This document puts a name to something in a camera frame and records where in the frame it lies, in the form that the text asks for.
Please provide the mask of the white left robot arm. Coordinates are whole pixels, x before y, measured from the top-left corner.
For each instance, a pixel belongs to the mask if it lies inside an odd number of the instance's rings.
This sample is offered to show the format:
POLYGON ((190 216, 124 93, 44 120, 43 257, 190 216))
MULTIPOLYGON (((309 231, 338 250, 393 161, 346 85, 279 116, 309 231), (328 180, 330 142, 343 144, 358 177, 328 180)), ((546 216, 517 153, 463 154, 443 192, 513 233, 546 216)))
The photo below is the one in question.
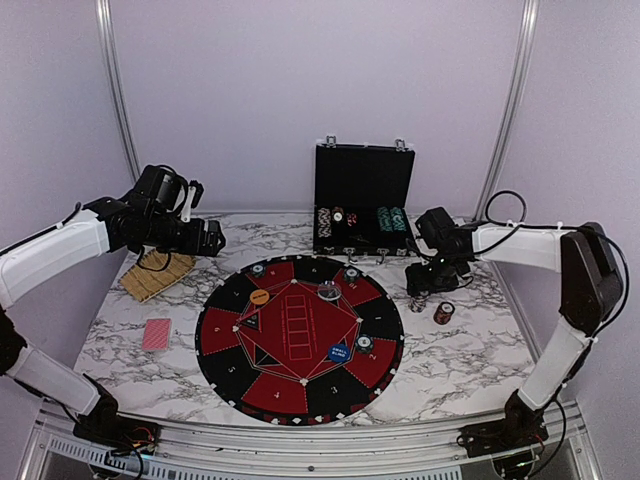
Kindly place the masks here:
MULTIPOLYGON (((103 197, 2 251, 1 307, 13 306, 77 264, 121 248, 142 253, 154 247, 161 253, 214 257, 225 244, 215 220, 169 212, 152 201, 103 197)), ((1 317, 1 372, 87 418, 86 426, 102 443, 116 445, 125 438, 126 423, 116 415, 115 398, 33 346, 6 315, 1 317)))

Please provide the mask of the black triangular all-in marker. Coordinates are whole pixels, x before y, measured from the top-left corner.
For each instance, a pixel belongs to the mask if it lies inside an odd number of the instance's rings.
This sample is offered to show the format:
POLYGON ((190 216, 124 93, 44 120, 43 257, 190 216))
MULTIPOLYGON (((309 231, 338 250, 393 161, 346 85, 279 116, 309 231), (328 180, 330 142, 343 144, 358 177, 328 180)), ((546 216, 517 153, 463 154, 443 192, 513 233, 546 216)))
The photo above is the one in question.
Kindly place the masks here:
POLYGON ((261 320, 261 314, 259 311, 256 311, 254 313, 252 313, 251 315, 248 315, 246 317, 244 317, 240 323, 240 326, 245 327, 247 329, 252 329, 255 330, 257 332, 261 332, 262 331, 262 320, 261 320))

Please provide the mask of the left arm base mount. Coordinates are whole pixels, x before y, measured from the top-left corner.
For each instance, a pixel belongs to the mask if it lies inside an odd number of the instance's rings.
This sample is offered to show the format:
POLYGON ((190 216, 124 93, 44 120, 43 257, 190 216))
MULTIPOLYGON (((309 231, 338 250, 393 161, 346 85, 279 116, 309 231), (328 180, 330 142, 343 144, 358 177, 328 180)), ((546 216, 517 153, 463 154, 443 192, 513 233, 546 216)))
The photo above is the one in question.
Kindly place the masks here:
POLYGON ((76 437, 114 447, 122 454, 130 449, 153 454, 158 433, 156 423, 121 416, 117 401, 110 395, 102 395, 89 414, 78 414, 73 429, 76 437))

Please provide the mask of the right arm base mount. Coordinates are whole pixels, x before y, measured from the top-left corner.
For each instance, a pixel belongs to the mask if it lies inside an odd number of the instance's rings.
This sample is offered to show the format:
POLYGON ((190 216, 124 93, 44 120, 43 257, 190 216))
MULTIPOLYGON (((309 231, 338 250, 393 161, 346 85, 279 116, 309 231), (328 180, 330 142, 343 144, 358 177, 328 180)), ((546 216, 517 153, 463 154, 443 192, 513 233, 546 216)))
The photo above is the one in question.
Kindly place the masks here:
POLYGON ((467 425, 460 430, 457 444, 469 458, 535 445, 549 438, 543 425, 543 410, 530 409, 514 393, 499 420, 467 425))

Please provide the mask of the blue small blind button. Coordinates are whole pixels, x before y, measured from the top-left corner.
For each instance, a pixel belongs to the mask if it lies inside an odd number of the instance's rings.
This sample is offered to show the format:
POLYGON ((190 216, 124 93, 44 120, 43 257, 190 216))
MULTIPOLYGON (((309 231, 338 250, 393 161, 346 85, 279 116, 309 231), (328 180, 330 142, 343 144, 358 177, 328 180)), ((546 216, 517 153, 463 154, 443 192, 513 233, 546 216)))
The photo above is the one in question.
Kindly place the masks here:
POLYGON ((345 344, 334 344, 329 347, 328 359, 331 362, 342 364, 351 359, 351 349, 345 344))

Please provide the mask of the orange big blind button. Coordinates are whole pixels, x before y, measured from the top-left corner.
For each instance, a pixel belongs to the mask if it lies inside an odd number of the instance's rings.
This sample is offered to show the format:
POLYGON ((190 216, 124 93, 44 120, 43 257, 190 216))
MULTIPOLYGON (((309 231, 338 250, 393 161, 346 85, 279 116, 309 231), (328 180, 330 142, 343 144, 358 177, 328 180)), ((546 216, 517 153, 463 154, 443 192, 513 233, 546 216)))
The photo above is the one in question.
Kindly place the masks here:
POLYGON ((270 300, 271 294, 265 289, 256 289, 249 295, 249 300, 253 305, 265 305, 270 300))

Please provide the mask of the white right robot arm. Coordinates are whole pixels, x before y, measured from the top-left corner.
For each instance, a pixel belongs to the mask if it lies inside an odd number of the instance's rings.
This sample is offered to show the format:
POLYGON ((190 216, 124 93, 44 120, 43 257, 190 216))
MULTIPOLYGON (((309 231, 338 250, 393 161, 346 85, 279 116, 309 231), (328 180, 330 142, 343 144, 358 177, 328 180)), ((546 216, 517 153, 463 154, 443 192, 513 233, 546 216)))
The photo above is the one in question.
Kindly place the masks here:
POLYGON ((495 438, 515 448, 534 421, 582 368, 599 333, 621 313, 629 270, 620 247, 599 223, 569 226, 522 222, 458 224, 444 210, 416 222, 421 262, 406 270, 413 297, 459 287, 472 263, 495 264, 521 317, 546 315, 546 338, 535 366, 505 405, 495 438))

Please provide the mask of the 50 chips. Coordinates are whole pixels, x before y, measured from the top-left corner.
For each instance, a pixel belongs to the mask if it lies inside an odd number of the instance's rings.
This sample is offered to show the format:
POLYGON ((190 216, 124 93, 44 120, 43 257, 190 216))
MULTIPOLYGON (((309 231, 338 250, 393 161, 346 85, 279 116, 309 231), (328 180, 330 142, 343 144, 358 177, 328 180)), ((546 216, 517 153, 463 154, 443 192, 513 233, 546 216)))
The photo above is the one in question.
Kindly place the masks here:
POLYGON ((356 339, 355 349, 358 353, 368 354, 374 348, 374 341, 371 337, 361 335, 356 339))
POLYGON ((264 277, 266 274, 266 266, 264 264, 254 264, 251 266, 251 274, 254 278, 264 277))
POLYGON ((343 279, 348 284, 355 283, 360 278, 360 271, 355 268, 346 268, 343 272, 343 279))

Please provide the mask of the blue cream 10 chip stack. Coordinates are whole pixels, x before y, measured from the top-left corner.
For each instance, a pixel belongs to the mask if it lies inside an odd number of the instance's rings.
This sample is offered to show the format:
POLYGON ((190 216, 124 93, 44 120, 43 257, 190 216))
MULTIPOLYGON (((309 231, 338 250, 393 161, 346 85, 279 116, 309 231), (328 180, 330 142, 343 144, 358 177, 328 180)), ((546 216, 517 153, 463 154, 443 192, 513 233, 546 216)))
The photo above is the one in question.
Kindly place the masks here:
POLYGON ((410 298, 409 309, 413 313, 421 313, 426 308, 428 298, 426 296, 414 296, 410 298))

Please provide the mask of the clear acrylic dealer button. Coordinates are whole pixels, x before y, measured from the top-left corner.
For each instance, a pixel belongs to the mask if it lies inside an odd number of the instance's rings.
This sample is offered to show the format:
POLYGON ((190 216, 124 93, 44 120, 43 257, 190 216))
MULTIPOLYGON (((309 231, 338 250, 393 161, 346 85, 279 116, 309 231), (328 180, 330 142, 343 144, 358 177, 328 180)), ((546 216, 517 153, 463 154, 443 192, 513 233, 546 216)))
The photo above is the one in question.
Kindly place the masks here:
POLYGON ((342 292, 335 281, 327 280, 318 285, 317 295, 322 300, 333 302, 341 298, 342 292))

